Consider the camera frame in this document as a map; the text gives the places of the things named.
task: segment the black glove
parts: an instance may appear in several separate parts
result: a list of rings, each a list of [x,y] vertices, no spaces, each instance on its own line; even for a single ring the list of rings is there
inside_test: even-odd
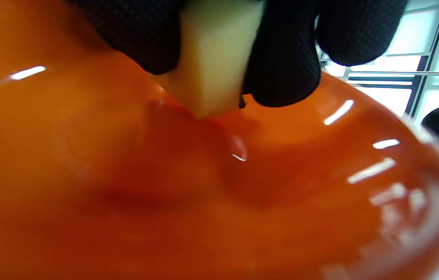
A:
[[[107,43],[147,72],[161,75],[177,65],[184,0],[68,1]],[[243,92],[268,107],[303,100],[320,80],[315,40],[338,64],[370,62],[388,48],[407,1],[267,0]]]

